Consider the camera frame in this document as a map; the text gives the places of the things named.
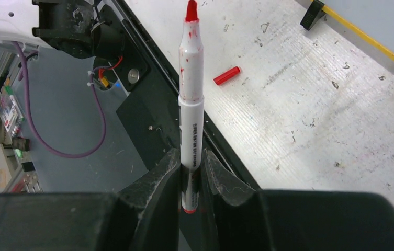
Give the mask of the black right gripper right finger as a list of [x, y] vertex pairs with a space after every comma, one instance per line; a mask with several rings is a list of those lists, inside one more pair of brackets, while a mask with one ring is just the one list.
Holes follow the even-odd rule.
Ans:
[[367, 192], [255, 190], [201, 161], [203, 250], [394, 250], [394, 207]]

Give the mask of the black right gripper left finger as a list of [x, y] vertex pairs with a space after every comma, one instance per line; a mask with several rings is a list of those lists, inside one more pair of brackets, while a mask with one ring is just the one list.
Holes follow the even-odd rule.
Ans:
[[178, 250], [180, 153], [115, 193], [0, 193], [0, 250]]

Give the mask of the red white marker pen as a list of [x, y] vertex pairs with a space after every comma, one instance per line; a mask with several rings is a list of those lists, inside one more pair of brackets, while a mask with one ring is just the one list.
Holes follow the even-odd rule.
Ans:
[[188, 1], [179, 46], [179, 130], [182, 208], [192, 214], [199, 201], [199, 168], [204, 129], [204, 46], [196, 1]]

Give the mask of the red marker cap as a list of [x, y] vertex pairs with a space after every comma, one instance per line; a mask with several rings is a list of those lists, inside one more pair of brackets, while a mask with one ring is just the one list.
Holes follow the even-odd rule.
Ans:
[[232, 80], [233, 78], [237, 77], [240, 73], [241, 73], [241, 69], [238, 66], [235, 66], [227, 70], [226, 72], [220, 74], [219, 76], [215, 77], [213, 81], [216, 85], [222, 85]]

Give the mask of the yellow framed whiteboard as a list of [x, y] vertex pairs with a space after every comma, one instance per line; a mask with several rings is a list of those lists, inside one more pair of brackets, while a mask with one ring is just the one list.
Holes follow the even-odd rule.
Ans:
[[394, 0], [325, 0], [322, 10], [394, 61]]

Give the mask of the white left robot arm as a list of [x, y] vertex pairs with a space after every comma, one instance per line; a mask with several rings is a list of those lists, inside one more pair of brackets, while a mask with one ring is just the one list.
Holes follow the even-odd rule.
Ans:
[[0, 1], [0, 42], [54, 48], [78, 59], [113, 60], [125, 37], [105, 22], [98, 1]]

